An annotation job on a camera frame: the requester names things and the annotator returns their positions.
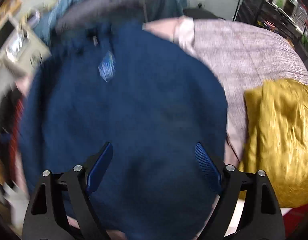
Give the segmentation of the black metal rack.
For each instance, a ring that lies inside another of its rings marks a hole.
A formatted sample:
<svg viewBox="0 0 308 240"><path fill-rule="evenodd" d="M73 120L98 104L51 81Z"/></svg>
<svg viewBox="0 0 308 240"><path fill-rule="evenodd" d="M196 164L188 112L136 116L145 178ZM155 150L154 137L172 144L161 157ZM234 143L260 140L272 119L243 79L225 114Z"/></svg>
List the black metal rack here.
<svg viewBox="0 0 308 240"><path fill-rule="evenodd" d="M239 0L233 20L279 34L308 68L308 10L302 0Z"/></svg>

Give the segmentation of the grey and teal clothes pile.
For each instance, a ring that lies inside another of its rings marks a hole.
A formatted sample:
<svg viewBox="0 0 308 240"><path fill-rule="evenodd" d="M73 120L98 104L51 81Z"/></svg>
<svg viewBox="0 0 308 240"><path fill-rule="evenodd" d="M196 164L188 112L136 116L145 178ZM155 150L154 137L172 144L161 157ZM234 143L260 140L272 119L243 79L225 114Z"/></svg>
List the grey and teal clothes pile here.
<svg viewBox="0 0 308 240"><path fill-rule="evenodd" d="M33 31L50 46L54 36L93 23L121 23L130 19L151 22L180 17L186 7L187 0L57 0Z"/></svg>

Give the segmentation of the white appliance with screen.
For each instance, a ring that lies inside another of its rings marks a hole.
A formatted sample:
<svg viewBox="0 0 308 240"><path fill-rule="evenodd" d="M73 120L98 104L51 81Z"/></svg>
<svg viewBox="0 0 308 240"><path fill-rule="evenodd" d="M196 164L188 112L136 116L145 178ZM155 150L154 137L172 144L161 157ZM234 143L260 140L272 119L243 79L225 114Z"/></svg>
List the white appliance with screen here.
<svg viewBox="0 0 308 240"><path fill-rule="evenodd" d="M0 66L15 76L31 75L51 53L46 44L26 24L10 13L0 20Z"/></svg>

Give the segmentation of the red cloth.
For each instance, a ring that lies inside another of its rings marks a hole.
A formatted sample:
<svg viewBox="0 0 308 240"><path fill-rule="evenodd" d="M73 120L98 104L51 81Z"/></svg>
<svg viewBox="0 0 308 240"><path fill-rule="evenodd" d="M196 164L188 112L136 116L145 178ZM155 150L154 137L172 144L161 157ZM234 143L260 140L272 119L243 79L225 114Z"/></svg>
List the red cloth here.
<svg viewBox="0 0 308 240"><path fill-rule="evenodd" d="M295 238L308 224L308 203L292 208L287 214L283 215L286 239Z"/></svg>

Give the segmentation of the navy blue jacket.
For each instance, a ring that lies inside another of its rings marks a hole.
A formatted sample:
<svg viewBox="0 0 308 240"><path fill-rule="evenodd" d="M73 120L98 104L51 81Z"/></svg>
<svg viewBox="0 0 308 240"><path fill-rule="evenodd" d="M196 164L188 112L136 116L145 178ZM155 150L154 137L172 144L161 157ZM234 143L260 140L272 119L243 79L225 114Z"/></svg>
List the navy blue jacket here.
<svg viewBox="0 0 308 240"><path fill-rule="evenodd" d="M193 239L215 194L195 158L225 151L227 101L211 70L142 29L103 23L66 39L38 68L24 103L19 149L28 190L113 145L91 202L128 239Z"/></svg>

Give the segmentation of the red black patterned garment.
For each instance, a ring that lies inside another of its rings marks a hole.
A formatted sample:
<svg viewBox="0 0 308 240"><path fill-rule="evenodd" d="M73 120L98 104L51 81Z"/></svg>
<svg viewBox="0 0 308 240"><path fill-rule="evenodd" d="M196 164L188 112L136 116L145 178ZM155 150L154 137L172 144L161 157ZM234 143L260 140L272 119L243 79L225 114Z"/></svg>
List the red black patterned garment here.
<svg viewBox="0 0 308 240"><path fill-rule="evenodd" d="M9 157L10 157L10 176L13 181L16 180L17 176L17 157L18 153L18 137L19 137L19 126L21 117L24 111L24 96L22 96L15 106L14 122L12 126L11 140L9 145Z"/></svg>

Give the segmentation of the mustard yellow garment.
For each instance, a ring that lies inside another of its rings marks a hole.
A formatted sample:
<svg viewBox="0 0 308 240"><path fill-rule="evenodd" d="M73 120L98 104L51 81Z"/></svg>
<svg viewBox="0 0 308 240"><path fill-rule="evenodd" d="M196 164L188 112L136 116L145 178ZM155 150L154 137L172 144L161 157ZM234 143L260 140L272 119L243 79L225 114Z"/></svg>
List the mustard yellow garment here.
<svg viewBox="0 0 308 240"><path fill-rule="evenodd" d="M248 138L239 170L264 170L281 208L307 204L308 85L266 80L244 98Z"/></svg>

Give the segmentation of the pink bed sheet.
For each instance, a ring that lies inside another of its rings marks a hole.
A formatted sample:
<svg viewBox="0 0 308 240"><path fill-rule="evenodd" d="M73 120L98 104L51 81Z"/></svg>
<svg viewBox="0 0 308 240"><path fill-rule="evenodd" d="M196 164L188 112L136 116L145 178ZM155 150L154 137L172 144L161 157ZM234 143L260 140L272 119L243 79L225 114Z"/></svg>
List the pink bed sheet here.
<svg viewBox="0 0 308 240"><path fill-rule="evenodd" d="M143 24L202 61L218 78L228 102L226 164L238 166L247 138L244 92L265 80L294 79L308 85L308 71L281 36L252 25L187 16Z"/></svg>

